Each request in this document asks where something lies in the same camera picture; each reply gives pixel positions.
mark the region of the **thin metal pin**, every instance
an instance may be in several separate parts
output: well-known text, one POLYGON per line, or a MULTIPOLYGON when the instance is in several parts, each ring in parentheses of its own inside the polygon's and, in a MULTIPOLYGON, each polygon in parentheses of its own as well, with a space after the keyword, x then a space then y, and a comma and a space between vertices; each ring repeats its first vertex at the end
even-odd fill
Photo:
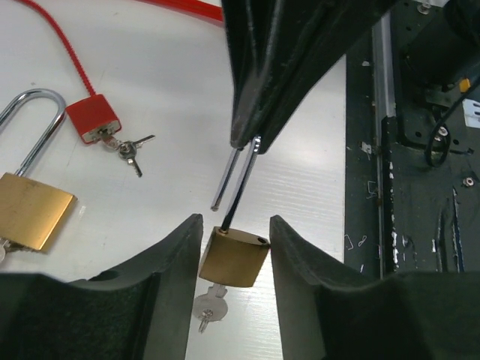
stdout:
POLYGON ((237 164, 237 160, 239 159, 239 155, 242 150, 243 148, 234 148, 230 153, 230 158, 228 159, 228 163, 226 163, 225 171, 223 172, 222 179, 220 180, 220 185, 218 185, 217 193, 215 194, 213 202, 210 206, 210 209, 213 212, 216 212, 220 207, 225 190, 227 189, 228 182, 230 181, 230 177, 232 176, 233 170, 235 169, 235 165, 237 164))
POLYGON ((248 149, 247 160, 241 169, 240 177, 238 178, 235 191, 233 192, 232 201, 230 202, 225 218, 223 219, 222 226, 220 227, 220 230, 225 233, 232 224, 233 215, 235 215, 235 211, 239 206, 243 191, 247 185, 248 178, 250 177, 252 169, 254 168, 255 160, 257 159, 257 155, 260 151, 261 139, 262 138, 260 136, 255 136, 251 141, 250 148, 248 149))
POLYGON ((202 322, 200 323, 200 327, 198 328, 198 332, 203 334, 207 329, 207 325, 209 324, 209 320, 213 317, 213 311, 210 309, 205 309, 202 314, 202 322))

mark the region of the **metal rod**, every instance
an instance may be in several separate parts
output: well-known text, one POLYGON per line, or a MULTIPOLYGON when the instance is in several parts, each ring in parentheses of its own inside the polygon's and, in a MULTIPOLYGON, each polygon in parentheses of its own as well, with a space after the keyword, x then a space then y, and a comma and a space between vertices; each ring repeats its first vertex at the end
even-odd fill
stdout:
POLYGON ((220 230, 225 233, 230 228, 233 220, 233 215, 235 215, 235 211, 239 206, 243 191, 245 190, 245 186, 247 185, 248 178, 250 177, 252 169, 254 168, 255 160, 257 159, 257 155, 260 151, 260 143, 260 136, 255 136, 251 141, 250 148, 248 149, 247 160, 245 161, 245 164, 241 169, 240 177, 238 178, 235 191, 233 192, 232 201, 230 202, 228 210, 225 214, 225 218, 223 219, 222 226, 220 227, 220 230))
POLYGON ((213 202, 210 206, 210 209, 213 212, 216 212, 220 207, 225 190, 228 186, 228 182, 230 181, 230 177, 232 176, 233 170, 235 169, 235 165, 237 164, 237 160, 239 159, 239 155, 242 150, 243 148, 234 148, 230 153, 230 158, 228 159, 228 163, 226 163, 225 171, 223 172, 222 179, 220 180, 220 185, 218 185, 217 193, 215 194, 213 202))
POLYGON ((32 90, 24 91, 22 94, 17 95, 0 113, 0 127, 17 113, 17 111, 22 107, 26 102, 37 99, 37 98, 47 98, 54 101, 58 110, 55 114, 52 122, 48 128, 43 132, 41 138, 37 141, 34 147, 30 150, 25 160, 20 165, 20 168, 15 172, 15 175, 23 176, 25 172, 32 165, 33 161, 37 157, 38 153, 45 146, 50 137, 55 133, 55 130, 60 126, 65 118, 65 108, 67 104, 65 103, 64 98, 57 92, 46 89, 46 88, 34 88, 32 90))
MULTIPOLYGON (((396 115, 395 111, 395 88, 393 77, 392 61, 392 35, 390 32, 390 13, 387 13, 373 27, 373 63, 375 64, 373 78, 375 91, 375 133, 376 147, 382 147, 382 123, 384 119, 396 115)), ((376 157, 376 183, 378 188, 378 197, 390 196, 384 193, 383 186, 383 159, 376 157)), ((382 205, 378 207, 379 218, 379 275, 383 279, 386 276, 385 269, 385 209, 382 205)))

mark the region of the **silver key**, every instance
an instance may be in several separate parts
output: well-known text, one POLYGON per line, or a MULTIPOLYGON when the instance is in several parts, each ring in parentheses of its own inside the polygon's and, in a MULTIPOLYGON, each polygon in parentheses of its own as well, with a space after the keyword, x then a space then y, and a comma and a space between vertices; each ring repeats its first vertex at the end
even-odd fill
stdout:
POLYGON ((193 315, 201 321, 198 329, 200 334, 203 334, 209 323, 220 321, 227 315, 228 305, 224 299, 227 292, 224 285, 216 283, 208 288, 206 294, 193 300, 193 315))
POLYGON ((108 149, 118 150, 120 145, 122 144, 122 141, 115 138, 112 134, 107 133, 105 130, 100 131, 99 134, 100 134, 100 138, 103 141, 103 144, 108 149))
POLYGON ((147 141, 153 140, 154 138, 155 135, 148 135, 140 140, 132 141, 132 144, 135 146, 135 148, 140 149, 143 144, 145 144, 147 141))
POLYGON ((142 170, 135 160, 135 157, 137 156, 137 147, 131 141, 124 141, 118 147, 118 155, 120 155, 120 158, 126 160, 127 164, 132 165, 135 168, 136 174, 139 178, 142 177, 142 170))
POLYGON ((136 174, 139 178, 142 177, 143 173, 140 167, 138 166, 135 157, 137 156, 137 149, 140 149, 144 143, 149 140, 153 140, 155 135, 148 135, 137 141, 123 141, 118 146, 118 155, 120 158, 127 161, 128 164, 132 165, 135 168, 136 174))
POLYGON ((5 255, 7 254, 7 249, 6 247, 8 246, 8 243, 7 242, 3 242, 2 243, 2 239, 0 239, 0 263, 3 262, 3 260, 5 260, 5 255))

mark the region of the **red lock cable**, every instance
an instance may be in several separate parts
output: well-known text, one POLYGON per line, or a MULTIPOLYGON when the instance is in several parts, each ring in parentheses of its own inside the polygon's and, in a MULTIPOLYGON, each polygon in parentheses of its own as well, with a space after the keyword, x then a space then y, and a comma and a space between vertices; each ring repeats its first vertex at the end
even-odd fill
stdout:
POLYGON ((39 4, 37 4, 32 0, 15 0, 15 1, 21 2, 24 5, 27 5, 33 10, 37 11, 53 27, 53 30, 55 30, 55 32, 57 33, 58 37, 63 43, 63 46, 67 50, 68 55, 72 59, 72 62, 75 65, 76 71, 80 75, 80 78, 82 79, 83 84, 87 88, 88 93, 90 94, 90 96, 96 95, 95 90, 93 89, 93 86, 90 83, 89 77, 87 76, 85 70, 83 70, 82 64, 80 64, 80 60, 78 59, 74 48, 71 46, 70 41, 68 41, 67 37, 63 33, 59 24, 55 21, 55 19, 53 19, 53 17, 45 9, 43 9, 39 4))
POLYGON ((223 22, 222 8, 198 0, 140 0, 152 5, 172 8, 188 14, 199 15, 207 19, 223 22))
MULTIPOLYGON (((68 52, 68 55, 72 59, 73 65, 75 65, 76 71, 80 75, 80 78, 83 81, 88 93, 90 96, 96 95, 95 90, 93 89, 92 83, 90 82, 89 77, 87 76, 85 70, 83 69, 80 60, 78 59, 77 54, 75 53, 74 48, 71 46, 70 41, 68 41, 64 32, 60 28, 60 25, 53 19, 53 17, 43 9, 39 4, 32 0, 15 0, 16 2, 21 2, 22 4, 29 6, 33 10, 37 11, 55 30, 61 42, 63 43, 65 49, 68 52)), ((206 4, 198 0, 140 0, 143 2, 148 2, 157 6, 166 6, 177 11, 185 11, 190 14, 200 15, 211 20, 222 21, 221 8, 211 4, 206 4)))

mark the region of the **bolt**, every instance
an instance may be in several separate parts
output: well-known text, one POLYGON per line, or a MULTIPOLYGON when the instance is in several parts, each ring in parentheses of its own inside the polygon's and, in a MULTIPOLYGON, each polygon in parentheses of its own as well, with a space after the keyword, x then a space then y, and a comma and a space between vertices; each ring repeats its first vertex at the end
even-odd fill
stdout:
POLYGON ((446 137, 449 132, 447 131, 447 129, 445 129, 445 127, 440 127, 440 129, 438 129, 438 134, 441 136, 441 137, 446 137))
POLYGON ((428 13, 430 13, 431 7, 432 5, 430 5, 428 2, 422 2, 417 6, 417 10, 420 14, 428 15, 428 13))
POLYGON ((465 185, 467 188, 472 187, 474 184, 475 181, 473 180, 473 178, 468 177, 463 180, 463 185, 465 185))

